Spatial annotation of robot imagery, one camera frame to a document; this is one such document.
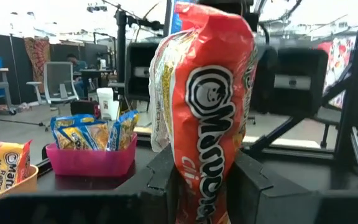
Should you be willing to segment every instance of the black table surface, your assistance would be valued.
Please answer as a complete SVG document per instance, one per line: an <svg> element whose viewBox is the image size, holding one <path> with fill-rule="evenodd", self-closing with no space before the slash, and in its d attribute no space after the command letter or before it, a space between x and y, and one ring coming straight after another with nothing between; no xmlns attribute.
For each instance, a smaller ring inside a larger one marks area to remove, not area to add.
<svg viewBox="0 0 358 224"><path fill-rule="evenodd" d="M122 177L74 177L55 175L48 161L42 162L39 167L43 172L38 178L38 191L56 190L111 190L120 186L131 178L137 171L146 165L157 155L149 147L138 146L136 148L135 161L128 173Z"/></svg>

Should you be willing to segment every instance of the orange noodle package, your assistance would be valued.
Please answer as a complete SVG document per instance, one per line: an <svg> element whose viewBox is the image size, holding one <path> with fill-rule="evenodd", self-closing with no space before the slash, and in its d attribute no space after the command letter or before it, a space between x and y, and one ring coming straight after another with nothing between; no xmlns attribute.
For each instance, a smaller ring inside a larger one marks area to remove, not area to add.
<svg viewBox="0 0 358 224"><path fill-rule="evenodd" d="M170 144L184 179L178 224L229 223L223 182L246 133L253 34L212 7L180 2L175 12L193 26L163 39L150 65L152 147Z"/></svg>
<svg viewBox="0 0 358 224"><path fill-rule="evenodd" d="M0 193L20 183L28 175L30 142L0 142Z"/></svg>

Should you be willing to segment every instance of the pink plastic bin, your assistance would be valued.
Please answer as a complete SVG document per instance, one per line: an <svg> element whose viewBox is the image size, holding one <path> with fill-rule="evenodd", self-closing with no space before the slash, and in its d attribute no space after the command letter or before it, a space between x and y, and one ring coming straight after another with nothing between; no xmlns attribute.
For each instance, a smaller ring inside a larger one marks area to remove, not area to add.
<svg viewBox="0 0 358 224"><path fill-rule="evenodd" d="M123 151L61 150L55 143L47 146L47 155L57 175L120 177L127 174L135 159L137 135Z"/></svg>

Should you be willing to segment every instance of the person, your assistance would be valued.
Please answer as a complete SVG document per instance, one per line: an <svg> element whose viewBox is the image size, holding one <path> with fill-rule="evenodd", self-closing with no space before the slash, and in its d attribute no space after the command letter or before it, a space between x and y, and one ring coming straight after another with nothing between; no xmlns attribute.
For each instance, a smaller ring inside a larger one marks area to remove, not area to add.
<svg viewBox="0 0 358 224"><path fill-rule="evenodd" d="M73 64L73 73L81 72L81 69L86 69L86 62L78 60L74 54L68 54L67 60ZM74 88L80 98L85 97L84 82L81 77L77 77L74 81Z"/></svg>

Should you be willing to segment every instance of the white office chair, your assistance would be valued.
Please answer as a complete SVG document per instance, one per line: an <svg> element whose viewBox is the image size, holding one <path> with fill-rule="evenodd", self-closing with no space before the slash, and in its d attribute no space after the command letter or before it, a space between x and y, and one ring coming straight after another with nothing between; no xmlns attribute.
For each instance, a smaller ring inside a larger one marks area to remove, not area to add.
<svg viewBox="0 0 358 224"><path fill-rule="evenodd" d="M45 100L42 101L38 86L41 82L27 82L35 88L37 101L40 105L66 104L73 100L79 100L73 81L73 64L70 62L46 62L44 64L44 89Z"/></svg>

